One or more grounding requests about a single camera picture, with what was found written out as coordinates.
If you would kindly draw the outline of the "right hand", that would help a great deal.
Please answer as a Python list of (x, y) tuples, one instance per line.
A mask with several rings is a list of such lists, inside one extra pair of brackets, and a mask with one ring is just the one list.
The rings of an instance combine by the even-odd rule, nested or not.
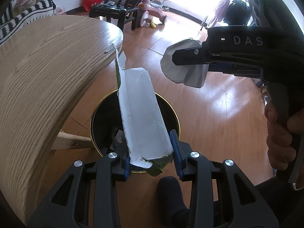
[(271, 102), (267, 103), (264, 113), (267, 118), (269, 162), (274, 169), (285, 170), (288, 163), (296, 158), (296, 150), (291, 146), (292, 134), (303, 134), (303, 110), (289, 118), (286, 127), (279, 124), (277, 109)]

